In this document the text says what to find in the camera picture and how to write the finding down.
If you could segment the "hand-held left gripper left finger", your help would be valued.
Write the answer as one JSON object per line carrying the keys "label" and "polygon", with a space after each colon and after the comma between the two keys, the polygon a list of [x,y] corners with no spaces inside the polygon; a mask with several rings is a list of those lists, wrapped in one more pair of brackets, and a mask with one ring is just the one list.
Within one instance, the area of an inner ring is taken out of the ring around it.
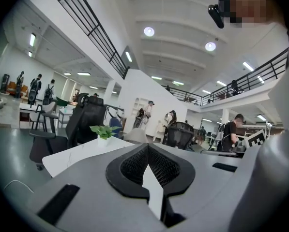
{"label": "hand-held left gripper left finger", "polygon": [[161,232],[165,225],[157,219],[145,199],[119,194],[106,179],[106,167],[135,145],[78,161],[37,188],[28,208],[39,212],[66,184],[79,187],[56,227],[66,232]]}

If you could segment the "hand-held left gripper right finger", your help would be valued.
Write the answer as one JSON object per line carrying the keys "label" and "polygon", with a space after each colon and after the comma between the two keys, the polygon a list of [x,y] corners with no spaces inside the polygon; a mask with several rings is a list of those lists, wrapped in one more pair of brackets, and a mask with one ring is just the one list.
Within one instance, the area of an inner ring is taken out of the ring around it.
{"label": "hand-held left gripper right finger", "polygon": [[174,213],[184,220],[176,227],[228,227],[237,198],[231,194],[232,178],[235,175],[214,167],[215,163],[235,166],[240,169],[243,159],[207,155],[175,149],[162,144],[163,150],[192,164],[195,178],[188,189],[169,198]]}

